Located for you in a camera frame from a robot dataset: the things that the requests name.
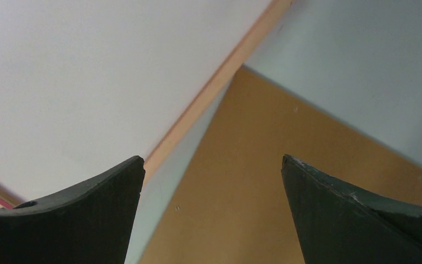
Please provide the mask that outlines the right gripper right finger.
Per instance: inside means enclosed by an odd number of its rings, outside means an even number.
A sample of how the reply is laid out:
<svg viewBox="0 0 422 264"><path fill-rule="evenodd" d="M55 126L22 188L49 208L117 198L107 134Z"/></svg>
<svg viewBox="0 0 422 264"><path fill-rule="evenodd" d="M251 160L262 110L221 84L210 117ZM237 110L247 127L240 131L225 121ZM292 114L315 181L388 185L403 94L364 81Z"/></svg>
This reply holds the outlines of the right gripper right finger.
<svg viewBox="0 0 422 264"><path fill-rule="evenodd" d="M422 206L284 155L282 180L306 263L422 263Z"/></svg>

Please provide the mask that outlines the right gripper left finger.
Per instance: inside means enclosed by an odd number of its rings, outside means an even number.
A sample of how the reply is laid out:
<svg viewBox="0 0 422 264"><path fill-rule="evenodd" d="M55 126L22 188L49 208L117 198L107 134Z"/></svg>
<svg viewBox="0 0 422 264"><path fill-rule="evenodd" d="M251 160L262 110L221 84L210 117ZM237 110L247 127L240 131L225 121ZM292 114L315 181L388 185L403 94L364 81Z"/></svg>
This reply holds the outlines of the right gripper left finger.
<svg viewBox="0 0 422 264"><path fill-rule="evenodd" d="M54 194L0 208L0 263L124 263L143 165L133 156Z"/></svg>

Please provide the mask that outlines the brown backing board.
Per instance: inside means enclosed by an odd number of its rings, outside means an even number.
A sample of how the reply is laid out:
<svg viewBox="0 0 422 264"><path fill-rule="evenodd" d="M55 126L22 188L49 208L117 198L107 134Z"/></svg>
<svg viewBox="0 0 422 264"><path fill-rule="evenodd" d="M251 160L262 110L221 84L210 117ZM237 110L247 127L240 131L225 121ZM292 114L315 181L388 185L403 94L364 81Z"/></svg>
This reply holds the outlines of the brown backing board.
<svg viewBox="0 0 422 264"><path fill-rule="evenodd" d="M240 69L140 263L303 263L281 176L285 154L422 205L422 168Z"/></svg>

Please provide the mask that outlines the orange wooden picture frame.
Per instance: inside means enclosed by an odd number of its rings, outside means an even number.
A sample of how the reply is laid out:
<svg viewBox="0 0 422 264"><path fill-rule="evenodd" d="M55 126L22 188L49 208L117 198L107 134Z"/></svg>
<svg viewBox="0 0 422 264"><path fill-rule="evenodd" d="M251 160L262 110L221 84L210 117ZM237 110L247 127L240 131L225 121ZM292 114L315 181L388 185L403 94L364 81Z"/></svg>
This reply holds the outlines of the orange wooden picture frame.
<svg viewBox="0 0 422 264"><path fill-rule="evenodd" d="M164 163L167 157L172 153L176 145L194 126L200 116L214 103L216 98L231 82L238 69L250 57L251 53L266 37L269 31L275 27L292 5L292 1L271 1L260 17L255 20L252 27L235 45L234 49L216 68L213 75L202 86L199 93L189 101L189 104L178 116L173 125L168 128L163 137L152 148L148 156L145 157L145 179L144 185L147 185L154 176L158 168ZM12 208L24 200L17 195L12 194L0 184L0 208Z"/></svg>

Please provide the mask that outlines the building and sky photo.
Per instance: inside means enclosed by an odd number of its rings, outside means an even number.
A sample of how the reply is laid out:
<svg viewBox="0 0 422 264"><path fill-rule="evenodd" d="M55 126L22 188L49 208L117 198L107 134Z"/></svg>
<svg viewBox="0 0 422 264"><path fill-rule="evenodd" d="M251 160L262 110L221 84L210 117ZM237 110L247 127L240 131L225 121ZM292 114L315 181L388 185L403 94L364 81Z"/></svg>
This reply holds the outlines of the building and sky photo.
<svg viewBox="0 0 422 264"><path fill-rule="evenodd" d="M0 1L0 184L148 156L269 1Z"/></svg>

